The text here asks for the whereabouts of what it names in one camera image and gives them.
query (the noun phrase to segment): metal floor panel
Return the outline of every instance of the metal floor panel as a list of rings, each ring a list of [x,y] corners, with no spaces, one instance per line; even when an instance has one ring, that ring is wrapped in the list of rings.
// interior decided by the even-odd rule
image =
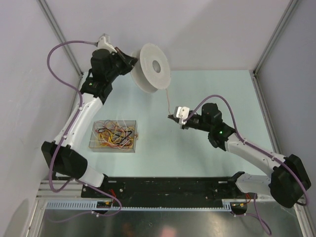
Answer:
[[[273,236],[301,237],[293,209],[282,209],[275,202],[258,203],[262,218]],[[81,211],[47,210],[51,219],[60,220]],[[248,213],[254,213],[253,205]],[[43,219],[40,237],[265,237],[257,219],[233,217],[229,212],[204,211],[122,211],[113,217],[83,215],[61,224]]]

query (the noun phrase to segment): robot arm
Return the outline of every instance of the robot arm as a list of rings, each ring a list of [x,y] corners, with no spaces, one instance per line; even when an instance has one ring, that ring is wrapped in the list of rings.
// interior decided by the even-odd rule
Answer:
[[[80,89],[82,106],[79,107],[79,103],[76,104],[71,116],[54,141],[44,142],[42,145],[41,150],[49,166],[53,154],[58,149],[57,144],[61,142],[62,138],[64,139],[56,156],[54,172],[68,175],[95,187],[101,186],[105,175],[91,168],[87,160],[77,151],[91,120],[112,91],[112,82],[119,75],[129,73],[137,61],[137,58],[122,53],[117,47],[114,48],[107,35],[100,37],[98,49],[92,53],[91,58],[92,68],[89,74],[92,74],[93,77],[88,76]],[[64,136],[65,130],[71,123],[72,126],[67,132],[67,136]]]
[[[311,182],[300,158],[295,155],[285,157],[240,138],[236,130],[222,120],[222,113],[216,104],[206,103],[201,115],[193,114],[188,107],[177,107],[168,118],[181,125],[181,129],[194,128],[208,132],[208,140],[215,148],[238,155],[261,169],[267,176],[249,175],[239,172],[236,185],[243,193],[271,195],[285,207],[292,207],[303,195],[303,191],[293,176],[282,167],[288,166],[307,190]]]

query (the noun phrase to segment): light blue tabletop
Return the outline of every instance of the light blue tabletop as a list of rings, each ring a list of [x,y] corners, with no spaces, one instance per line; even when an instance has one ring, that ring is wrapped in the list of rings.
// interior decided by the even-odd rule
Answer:
[[[194,109],[211,94],[224,96],[240,133],[272,149],[249,71],[173,71],[168,91],[172,113],[175,106]],[[224,122],[232,126],[224,102],[218,98],[209,102],[218,104]],[[118,77],[105,105],[91,122],[79,153],[90,166],[108,176],[232,176],[238,171],[263,174],[242,158],[213,148],[206,132],[181,130],[167,116],[165,90],[147,94],[136,86],[130,74]],[[89,149],[93,122],[107,119],[137,121],[136,153],[94,153]]]

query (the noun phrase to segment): white spool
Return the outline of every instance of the white spool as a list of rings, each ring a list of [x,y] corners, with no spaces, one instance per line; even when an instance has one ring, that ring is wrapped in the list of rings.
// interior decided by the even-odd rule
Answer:
[[[141,50],[133,52],[132,56],[139,59],[130,72],[139,88],[147,93],[168,88],[171,70],[167,57],[158,46],[147,43]]]

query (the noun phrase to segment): clear plastic box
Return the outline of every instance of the clear plastic box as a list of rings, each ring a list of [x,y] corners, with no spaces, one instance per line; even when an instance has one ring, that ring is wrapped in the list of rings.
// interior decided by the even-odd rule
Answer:
[[[138,139],[135,120],[104,120],[93,123],[89,148],[93,152],[134,153]]]

